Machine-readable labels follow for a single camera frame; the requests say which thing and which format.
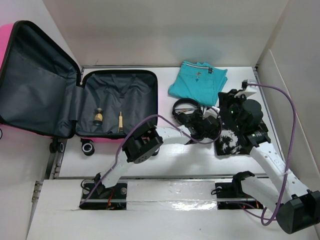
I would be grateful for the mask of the black white patterned garment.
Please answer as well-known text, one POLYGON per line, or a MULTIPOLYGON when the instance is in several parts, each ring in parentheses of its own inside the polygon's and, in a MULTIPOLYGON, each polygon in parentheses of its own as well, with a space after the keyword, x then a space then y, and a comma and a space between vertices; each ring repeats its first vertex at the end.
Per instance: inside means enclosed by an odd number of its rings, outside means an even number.
POLYGON ((218 131, 219 136, 214 141, 215 155, 221 158, 229 156, 248 155, 241 146, 239 138, 235 132, 222 122, 222 127, 218 131))

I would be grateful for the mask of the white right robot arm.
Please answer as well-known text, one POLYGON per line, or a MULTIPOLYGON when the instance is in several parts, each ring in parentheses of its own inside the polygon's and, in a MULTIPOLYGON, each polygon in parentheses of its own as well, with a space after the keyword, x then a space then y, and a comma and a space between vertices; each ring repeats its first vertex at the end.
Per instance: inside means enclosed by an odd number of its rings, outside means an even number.
POLYGON ((252 172, 233 176, 231 191, 237 197, 249 195, 274 213, 281 229, 293 234, 320 222, 320 192, 310 190, 277 154, 263 121, 261 104, 248 99, 244 90, 218 93, 219 114, 239 145, 263 168, 274 188, 261 182, 252 172))

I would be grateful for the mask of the pink hard-shell suitcase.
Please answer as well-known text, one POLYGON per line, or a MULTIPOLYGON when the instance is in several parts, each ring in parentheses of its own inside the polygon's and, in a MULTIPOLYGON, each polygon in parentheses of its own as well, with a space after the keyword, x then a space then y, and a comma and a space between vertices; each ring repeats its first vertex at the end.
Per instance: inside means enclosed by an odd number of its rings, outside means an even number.
POLYGON ((0 28, 0 122, 52 139, 79 136, 82 152, 94 143, 121 140, 143 119, 158 113, 158 79, 143 69, 95 70, 82 75, 77 63, 28 20, 0 28), (95 109, 103 110, 94 125, 95 109), (123 132, 118 133, 119 113, 123 132))

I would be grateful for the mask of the turquoise shorts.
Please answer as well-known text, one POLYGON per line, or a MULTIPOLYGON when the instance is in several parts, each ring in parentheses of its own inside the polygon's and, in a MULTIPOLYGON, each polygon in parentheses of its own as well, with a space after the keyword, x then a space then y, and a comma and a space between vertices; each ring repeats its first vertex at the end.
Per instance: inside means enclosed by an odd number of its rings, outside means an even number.
POLYGON ((208 63, 183 61, 176 80, 168 94, 182 99, 190 98, 207 107, 214 106, 228 80, 227 69, 215 68, 208 63))

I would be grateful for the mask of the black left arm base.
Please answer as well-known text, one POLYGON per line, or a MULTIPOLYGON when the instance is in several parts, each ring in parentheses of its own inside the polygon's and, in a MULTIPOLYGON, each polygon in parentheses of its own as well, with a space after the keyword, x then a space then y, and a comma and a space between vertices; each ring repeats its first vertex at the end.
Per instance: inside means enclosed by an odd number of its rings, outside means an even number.
POLYGON ((82 210, 117 211, 127 209, 127 182, 120 182, 114 187, 106 189, 98 187, 88 200, 85 199, 89 196, 95 183, 92 180, 85 179, 81 182, 80 186, 82 188, 82 195, 79 208, 82 210))

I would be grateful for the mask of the black headphones with cable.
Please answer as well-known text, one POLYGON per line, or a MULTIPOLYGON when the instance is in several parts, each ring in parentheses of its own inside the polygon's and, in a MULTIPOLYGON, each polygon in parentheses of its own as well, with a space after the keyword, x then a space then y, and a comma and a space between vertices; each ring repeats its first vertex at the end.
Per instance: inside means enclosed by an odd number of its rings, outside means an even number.
POLYGON ((191 98, 181 98, 172 107, 173 118, 180 125, 191 124, 202 116, 201 105, 191 98))

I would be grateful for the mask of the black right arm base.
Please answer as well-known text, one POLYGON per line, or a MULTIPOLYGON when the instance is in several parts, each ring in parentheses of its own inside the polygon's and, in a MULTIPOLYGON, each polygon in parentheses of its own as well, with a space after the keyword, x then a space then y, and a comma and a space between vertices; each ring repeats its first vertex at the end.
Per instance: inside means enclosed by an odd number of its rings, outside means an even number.
POLYGON ((219 210, 258 209, 264 206, 255 198, 234 190, 231 182, 216 182, 210 194, 216 197, 219 210))

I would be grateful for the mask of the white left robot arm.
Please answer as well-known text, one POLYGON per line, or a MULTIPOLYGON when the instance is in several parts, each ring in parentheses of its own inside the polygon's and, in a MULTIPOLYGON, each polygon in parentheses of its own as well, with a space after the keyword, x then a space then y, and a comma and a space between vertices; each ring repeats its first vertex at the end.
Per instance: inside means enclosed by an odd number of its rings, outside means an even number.
POLYGON ((185 125, 175 126, 159 114, 138 123, 118 147, 113 165, 94 178, 94 192, 107 198, 118 180, 134 164, 148 160, 162 145, 209 145, 218 140, 222 131, 221 117, 193 117, 185 125))

